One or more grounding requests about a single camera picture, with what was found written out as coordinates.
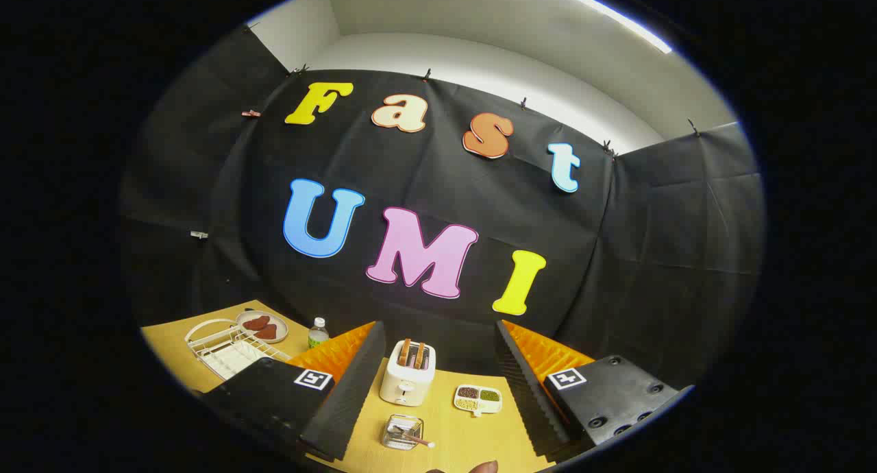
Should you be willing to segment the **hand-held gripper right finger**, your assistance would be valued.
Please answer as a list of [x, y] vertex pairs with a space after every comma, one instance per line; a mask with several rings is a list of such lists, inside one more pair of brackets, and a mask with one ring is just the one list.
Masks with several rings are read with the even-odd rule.
[[610, 447], [692, 391], [624, 356], [592, 359], [506, 320], [496, 323], [495, 348], [530, 443], [548, 460]]

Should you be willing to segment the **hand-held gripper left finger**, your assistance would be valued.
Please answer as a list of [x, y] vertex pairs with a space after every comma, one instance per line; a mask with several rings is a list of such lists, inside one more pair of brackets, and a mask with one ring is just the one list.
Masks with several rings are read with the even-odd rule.
[[384, 324], [373, 321], [285, 363], [261, 358], [201, 400], [285, 454], [341, 460], [385, 350]]

